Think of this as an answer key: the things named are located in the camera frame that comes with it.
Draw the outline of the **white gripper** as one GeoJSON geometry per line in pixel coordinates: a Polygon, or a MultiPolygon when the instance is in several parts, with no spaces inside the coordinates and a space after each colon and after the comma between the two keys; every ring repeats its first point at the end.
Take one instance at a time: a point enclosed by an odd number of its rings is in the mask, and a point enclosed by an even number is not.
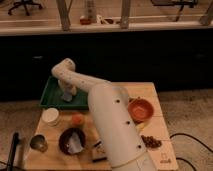
{"type": "Polygon", "coordinates": [[[58,81],[58,85],[64,95],[67,95],[67,96],[77,95],[77,88],[74,85],[67,84],[65,82],[62,82],[61,80],[58,81]]]}

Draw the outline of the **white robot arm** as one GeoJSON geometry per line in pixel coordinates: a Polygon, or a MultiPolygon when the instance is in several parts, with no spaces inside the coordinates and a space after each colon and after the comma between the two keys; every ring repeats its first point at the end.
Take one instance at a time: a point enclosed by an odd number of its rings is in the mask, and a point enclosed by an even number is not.
{"type": "Polygon", "coordinates": [[[88,93],[88,108],[112,171],[157,171],[127,110],[125,88],[111,81],[80,74],[65,58],[51,69],[52,75],[88,93]]]}

